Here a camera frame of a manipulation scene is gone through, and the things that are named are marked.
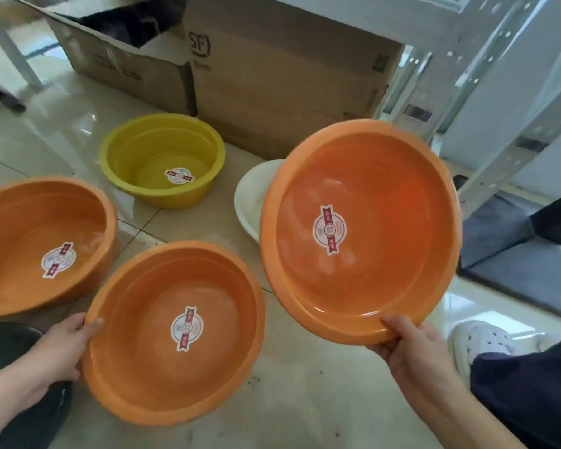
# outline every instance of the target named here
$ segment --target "sf logo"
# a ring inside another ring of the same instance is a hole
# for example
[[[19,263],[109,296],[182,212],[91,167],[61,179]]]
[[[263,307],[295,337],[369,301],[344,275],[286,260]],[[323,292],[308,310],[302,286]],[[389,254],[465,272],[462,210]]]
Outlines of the sf logo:
[[[208,35],[199,35],[193,31],[189,32],[191,41],[191,53],[200,58],[206,58],[210,54],[210,38]]]

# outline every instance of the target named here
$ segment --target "orange plastic basin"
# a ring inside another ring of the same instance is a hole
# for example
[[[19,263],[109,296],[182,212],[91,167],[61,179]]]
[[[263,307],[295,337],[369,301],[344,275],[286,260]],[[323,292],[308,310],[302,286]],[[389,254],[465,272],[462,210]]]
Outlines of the orange plastic basin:
[[[260,225],[276,297],[309,331],[364,345],[420,323],[455,272],[461,216],[448,170],[420,139],[376,120],[301,143],[272,180]]]
[[[112,264],[117,211],[98,188],[38,178],[0,188],[0,316],[76,299]]]
[[[264,339],[262,288],[212,244],[161,245],[123,265],[86,320],[106,319],[83,358],[95,397],[122,419],[170,425],[202,415],[247,377]]]

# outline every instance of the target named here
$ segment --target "floor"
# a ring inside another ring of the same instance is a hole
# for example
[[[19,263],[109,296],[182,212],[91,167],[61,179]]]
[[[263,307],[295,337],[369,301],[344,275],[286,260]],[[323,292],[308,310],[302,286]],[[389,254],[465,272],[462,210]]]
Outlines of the floor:
[[[22,89],[8,64],[0,59],[0,82]],[[108,184],[97,151],[113,128],[159,110],[75,74],[66,60],[38,56],[31,65],[50,83],[40,92],[23,90],[28,107],[23,115],[0,107],[0,185],[39,175],[95,184],[118,208],[120,253],[112,271],[154,245],[201,239],[241,256],[261,281],[267,305],[266,339],[251,376],[215,411],[177,426],[134,426],[102,408],[79,384],[52,449],[440,447],[374,354],[315,337],[278,304],[258,245],[241,228],[233,207],[235,186],[261,158],[227,145],[227,161],[205,200],[184,211],[150,208]],[[92,297],[3,320],[45,330],[88,309]],[[455,277],[429,320],[447,335],[456,323],[473,318],[509,331],[522,351],[534,349],[538,333],[561,337],[561,318]]]

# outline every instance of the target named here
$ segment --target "plastic basin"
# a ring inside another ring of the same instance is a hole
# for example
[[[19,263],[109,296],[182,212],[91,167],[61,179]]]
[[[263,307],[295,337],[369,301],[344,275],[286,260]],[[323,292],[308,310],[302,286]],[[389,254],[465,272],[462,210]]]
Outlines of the plastic basin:
[[[309,331],[352,345],[394,337],[381,314],[423,321],[461,248],[447,168],[420,139],[376,120],[334,124],[293,150],[260,230],[280,303]]]
[[[170,425],[207,413],[247,377],[264,339],[262,288],[212,244],[144,252],[102,287],[86,320],[104,317],[83,370],[94,396],[122,419]]]
[[[0,369],[27,353],[42,332],[20,323],[0,323]],[[0,449],[47,449],[69,413],[69,381],[55,383],[34,406],[18,414],[0,432]]]
[[[256,165],[239,181],[235,189],[235,213],[249,236],[260,242],[260,217],[270,181],[284,159],[275,159]]]
[[[115,129],[102,143],[100,165],[117,188],[170,210],[203,198],[223,167],[223,139],[193,117],[157,113]]]
[[[0,316],[97,287],[116,253],[117,212],[98,188],[38,178],[0,188]]]

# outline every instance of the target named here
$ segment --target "cardboard box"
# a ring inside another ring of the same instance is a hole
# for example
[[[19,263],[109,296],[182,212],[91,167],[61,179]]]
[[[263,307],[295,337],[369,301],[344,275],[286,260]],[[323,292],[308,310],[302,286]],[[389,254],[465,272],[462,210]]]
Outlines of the cardboard box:
[[[144,100],[163,110],[195,115],[189,50],[182,36],[165,31],[136,47],[93,30],[96,15],[148,0],[73,0],[37,7],[80,74]],[[113,31],[113,35],[126,35]]]
[[[271,159],[315,131],[371,117],[403,46],[274,0],[188,0],[200,117]]]

